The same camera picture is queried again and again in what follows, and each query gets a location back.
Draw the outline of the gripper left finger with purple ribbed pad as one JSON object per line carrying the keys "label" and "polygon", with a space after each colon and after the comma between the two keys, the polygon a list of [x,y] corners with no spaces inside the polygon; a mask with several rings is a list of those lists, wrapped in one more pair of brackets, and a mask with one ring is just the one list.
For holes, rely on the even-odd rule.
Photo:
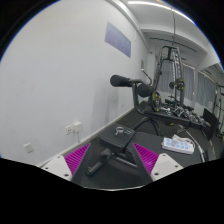
{"label": "gripper left finger with purple ribbed pad", "polygon": [[80,181],[91,154],[90,146],[88,143],[66,156],[57,155],[42,169],[68,181]]}

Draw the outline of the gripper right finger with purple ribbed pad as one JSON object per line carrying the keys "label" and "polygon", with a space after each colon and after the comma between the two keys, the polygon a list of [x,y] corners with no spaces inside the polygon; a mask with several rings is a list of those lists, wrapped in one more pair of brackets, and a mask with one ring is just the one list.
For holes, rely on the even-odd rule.
{"label": "gripper right finger with purple ribbed pad", "polygon": [[138,169],[153,181],[182,169],[182,166],[166,153],[157,154],[137,143],[133,144],[133,157]]}

